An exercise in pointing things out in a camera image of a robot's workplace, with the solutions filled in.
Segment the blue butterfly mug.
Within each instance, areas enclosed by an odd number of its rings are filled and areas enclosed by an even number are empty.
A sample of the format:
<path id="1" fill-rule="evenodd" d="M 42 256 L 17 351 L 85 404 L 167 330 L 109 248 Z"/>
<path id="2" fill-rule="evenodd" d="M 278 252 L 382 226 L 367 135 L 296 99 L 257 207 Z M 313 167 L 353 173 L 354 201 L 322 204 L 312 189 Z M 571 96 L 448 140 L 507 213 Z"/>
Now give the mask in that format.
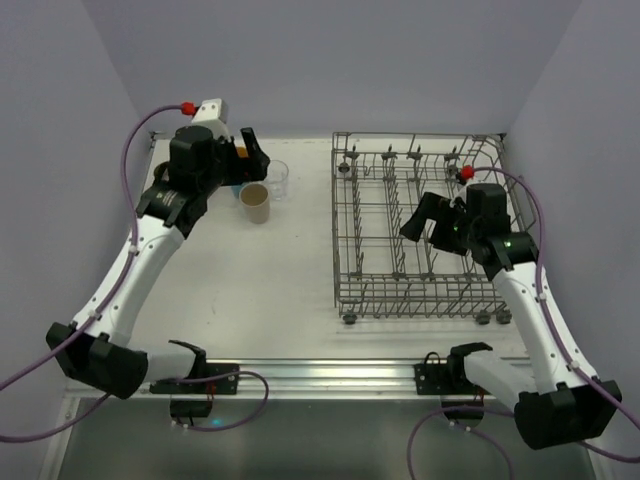
<path id="1" fill-rule="evenodd" d="M 236 153 L 240 166 L 233 166 L 231 168 L 229 186 L 234 198 L 238 199 L 241 189 L 248 182 L 247 174 L 242 169 L 244 161 L 248 158 L 248 152 L 244 146 L 238 146 Z"/>

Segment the clear drinking glass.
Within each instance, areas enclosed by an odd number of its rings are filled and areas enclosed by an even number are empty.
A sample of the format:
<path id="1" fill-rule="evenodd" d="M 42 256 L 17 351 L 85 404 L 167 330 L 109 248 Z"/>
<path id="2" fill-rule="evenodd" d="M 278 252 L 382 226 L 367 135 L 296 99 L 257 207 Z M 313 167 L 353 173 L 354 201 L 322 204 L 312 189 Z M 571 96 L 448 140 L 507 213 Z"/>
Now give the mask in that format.
<path id="1" fill-rule="evenodd" d="M 280 160 L 272 160 L 264 184 L 274 200 L 283 200 L 287 195 L 289 167 Z"/>

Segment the beige plastic cup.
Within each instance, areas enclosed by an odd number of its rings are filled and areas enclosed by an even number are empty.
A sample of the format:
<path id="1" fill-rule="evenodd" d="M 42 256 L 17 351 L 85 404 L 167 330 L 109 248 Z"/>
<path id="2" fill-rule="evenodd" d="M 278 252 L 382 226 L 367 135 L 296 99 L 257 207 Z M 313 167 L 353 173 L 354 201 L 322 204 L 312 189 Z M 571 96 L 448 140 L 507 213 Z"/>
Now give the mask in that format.
<path id="1" fill-rule="evenodd" d="M 264 224 L 270 216 L 270 195 L 260 183 L 246 184 L 239 193 L 239 200 L 247 219 L 253 224 Z"/>

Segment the cream and brown cup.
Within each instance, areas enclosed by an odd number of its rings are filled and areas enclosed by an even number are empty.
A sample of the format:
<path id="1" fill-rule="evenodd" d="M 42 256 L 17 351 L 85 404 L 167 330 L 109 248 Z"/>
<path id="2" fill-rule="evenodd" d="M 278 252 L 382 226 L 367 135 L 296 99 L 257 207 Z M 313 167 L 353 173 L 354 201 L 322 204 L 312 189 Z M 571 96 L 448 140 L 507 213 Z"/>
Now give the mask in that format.
<path id="1" fill-rule="evenodd" d="M 168 162 L 158 164 L 153 170 L 153 178 L 155 182 L 165 181 L 168 179 Z"/>

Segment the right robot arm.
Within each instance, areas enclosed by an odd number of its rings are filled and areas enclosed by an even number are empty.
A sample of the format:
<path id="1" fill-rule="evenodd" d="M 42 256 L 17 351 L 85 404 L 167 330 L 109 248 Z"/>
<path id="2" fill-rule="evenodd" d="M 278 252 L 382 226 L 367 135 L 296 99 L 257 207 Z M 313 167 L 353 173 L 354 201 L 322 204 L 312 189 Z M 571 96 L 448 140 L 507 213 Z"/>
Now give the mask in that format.
<path id="1" fill-rule="evenodd" d="M 533 238 L 511 227 L 504 188 L 469 184 L 454 199 L 426 192 L 400 233 L 418 241 L 428 221 L 434 223 L 433 247 L 471 255 L 482 267 L 512 314 L 532 366 L 525 374 L 485 343 L 463 344 L 447 357 L 450 383 L 473 384 L 496 397 L 534 450 L 599 437 L 621 391 L 615 381 L 601 380 L 581 353 L 555 303 Z"/>

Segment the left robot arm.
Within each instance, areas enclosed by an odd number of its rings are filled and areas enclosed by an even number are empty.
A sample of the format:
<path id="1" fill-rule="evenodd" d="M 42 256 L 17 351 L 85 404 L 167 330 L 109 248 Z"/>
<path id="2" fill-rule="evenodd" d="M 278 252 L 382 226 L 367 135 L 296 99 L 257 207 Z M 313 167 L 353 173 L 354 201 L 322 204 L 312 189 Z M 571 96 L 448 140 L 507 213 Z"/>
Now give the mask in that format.
<path id="1" fill-rule="evenodd" d="M 176 131 L 169 158 L 141 195 L 133 224 L 112 267 L 68 324 L 55 322 L 46 343 L 62 372 L 119 399 L 144 383 L 204 383 L 206 353 L 171 340 L 157 351 L 137 349 L 130 339 L 139 312 L 160 273 L 208 210 L 221 187 L 262 181 L 270 164 L 250 127 L 241 129 L 246 154 L 233 138 L 204 126 Z"/>

